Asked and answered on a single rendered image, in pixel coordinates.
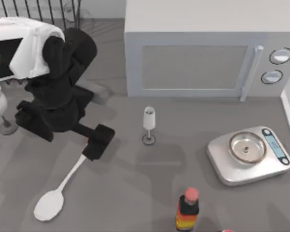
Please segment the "white spoon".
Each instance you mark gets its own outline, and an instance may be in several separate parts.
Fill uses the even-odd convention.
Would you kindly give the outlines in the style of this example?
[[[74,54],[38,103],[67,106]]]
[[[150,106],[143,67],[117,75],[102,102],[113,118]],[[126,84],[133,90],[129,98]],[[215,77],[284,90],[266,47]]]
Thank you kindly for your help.
[[[84,155],[81,155],[76,162],[76,164],[72,167],[60,185],[51,191],[45,193],[36,203],[35,208],[33,210],[34,217],[41,221],[51,221],[54,219],[62,210],[64,205],[64,196],[63,190],[72,177],[72,175],[77,171],[77,169],[82,165],[82,163],[86,160]]]

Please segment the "white champagne glass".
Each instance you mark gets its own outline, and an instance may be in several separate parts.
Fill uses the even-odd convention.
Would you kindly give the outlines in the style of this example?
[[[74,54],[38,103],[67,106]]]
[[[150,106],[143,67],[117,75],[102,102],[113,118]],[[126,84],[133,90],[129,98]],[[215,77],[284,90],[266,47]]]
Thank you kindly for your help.
[[[146,134],[142,137],[144,145],[153,145],[155,143],[156,138],[152,134],[152,130],[155,127],[156,127],[155,109],[151,106],[148,106],[144,110],[143,117],[143,128],[146,131]]]

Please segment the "dark bottle with pink cap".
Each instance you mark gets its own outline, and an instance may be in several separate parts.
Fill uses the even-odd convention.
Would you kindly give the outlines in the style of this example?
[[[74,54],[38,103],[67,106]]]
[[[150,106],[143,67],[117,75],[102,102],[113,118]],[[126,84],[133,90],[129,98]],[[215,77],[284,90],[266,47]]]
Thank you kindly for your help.
[[[179,197],[175,216],[176,230],[179,232],[193,231],[199,211],[199,191],[196,188],[189,187]]]

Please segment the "microwave door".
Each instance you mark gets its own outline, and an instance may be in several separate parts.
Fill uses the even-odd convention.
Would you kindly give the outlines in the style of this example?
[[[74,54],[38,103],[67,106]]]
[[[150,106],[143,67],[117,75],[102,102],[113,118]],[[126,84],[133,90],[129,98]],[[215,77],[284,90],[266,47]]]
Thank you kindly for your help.
[[[253,32],[127,32],[128,95],[239,97],[265,39]]]

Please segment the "silver kitchen scale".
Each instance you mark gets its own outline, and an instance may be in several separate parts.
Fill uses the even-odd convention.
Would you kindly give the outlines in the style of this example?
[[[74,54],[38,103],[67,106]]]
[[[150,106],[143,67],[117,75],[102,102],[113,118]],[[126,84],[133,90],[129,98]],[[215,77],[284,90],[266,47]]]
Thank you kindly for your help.
[[[248,184],[283,174],[290,155],[269,127],[257,126],[219,136],[207,145],[207,156],[227,186]]]

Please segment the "pale microwave oven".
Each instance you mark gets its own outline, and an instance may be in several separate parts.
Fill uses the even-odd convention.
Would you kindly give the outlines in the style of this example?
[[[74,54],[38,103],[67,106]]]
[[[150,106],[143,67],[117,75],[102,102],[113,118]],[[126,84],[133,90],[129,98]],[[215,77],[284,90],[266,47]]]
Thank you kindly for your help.
[[[127,32],[253,32],[266,37],[248,97],[279,97],[290,78],[290,60],[275,65],[274,50],[290,48],[290,0],[127,0]],[[261,81],[280,70],[276,84]]]

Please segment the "microwave knob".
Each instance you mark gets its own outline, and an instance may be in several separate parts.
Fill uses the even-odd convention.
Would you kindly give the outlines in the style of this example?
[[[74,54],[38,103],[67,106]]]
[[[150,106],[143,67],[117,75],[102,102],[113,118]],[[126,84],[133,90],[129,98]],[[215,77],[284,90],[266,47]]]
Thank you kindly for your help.
[[[275,65],[284,64],[289,60],[290,60],[290,48],[287,47],[280,50],[274,50],[269,55],[269,61]]]
[[[261,76],[261,81],[266,85],[272,85],[278,83],[283,78],[283,72],[280,70],[273,70],[265,72]]]

